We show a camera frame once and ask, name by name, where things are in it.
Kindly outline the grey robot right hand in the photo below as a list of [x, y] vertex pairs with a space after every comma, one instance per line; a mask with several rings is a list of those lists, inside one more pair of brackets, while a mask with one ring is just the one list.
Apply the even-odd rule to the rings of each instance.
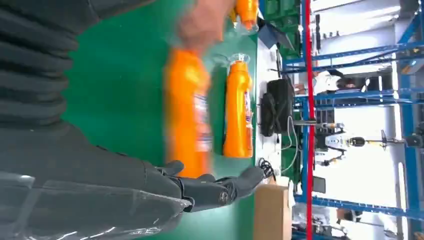
[[94, 146], [74, 126], [0, 128], [3, 240], [131, 240], [173, 229], [185, 213], [249, 196], [263, 170], [215, 179], [178, 176], [182, 163], [155, 167]]

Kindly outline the person's right hand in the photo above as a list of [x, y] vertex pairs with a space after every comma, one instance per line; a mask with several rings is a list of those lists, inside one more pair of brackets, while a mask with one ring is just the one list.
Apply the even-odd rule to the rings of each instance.
[[201, 54], [221, 41], [226, 17], [235, 4], [234, 0], [195, 0], [178, 21], [181, 45]]

